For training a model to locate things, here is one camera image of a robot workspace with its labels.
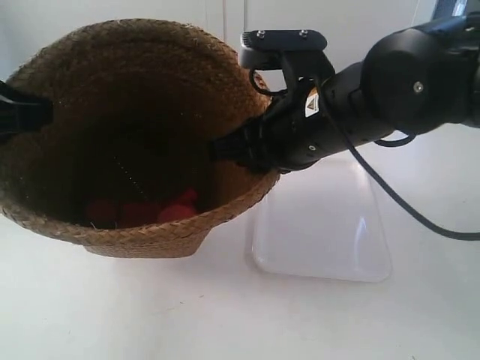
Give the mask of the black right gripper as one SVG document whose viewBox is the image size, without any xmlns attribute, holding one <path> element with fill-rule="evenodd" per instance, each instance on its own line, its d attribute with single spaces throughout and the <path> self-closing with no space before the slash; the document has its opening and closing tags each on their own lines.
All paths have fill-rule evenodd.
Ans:
<svg viewBox="0 0 480 360">
<path fill-rule="evenodd" d="M 264 116 L 248 118 L 208 142 L 212 161 L 232 161 L 252 173 L 305 170 L 348 149 L 325 114 L 317 87 L 303 79 L 290 96 L 272 101 Z"/>
</svg>

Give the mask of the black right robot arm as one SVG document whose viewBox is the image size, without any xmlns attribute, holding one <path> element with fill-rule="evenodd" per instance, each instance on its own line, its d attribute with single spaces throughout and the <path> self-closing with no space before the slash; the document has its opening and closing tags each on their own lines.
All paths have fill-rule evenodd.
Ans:
<svg viewBox="0 0 480 360">
<path fill-rule="evenodd" d="M 283 73 L 260 115 L 209 143 L 214 161 L 253 171 L 306 169 L 348 146 L 400 131 L 479 125 L 479 15 L 451 16 L 396 31 L 364 60 L 336 71 L 314 30 L 256 30 L 241 36 L 249 74 Z"/>
</svg>

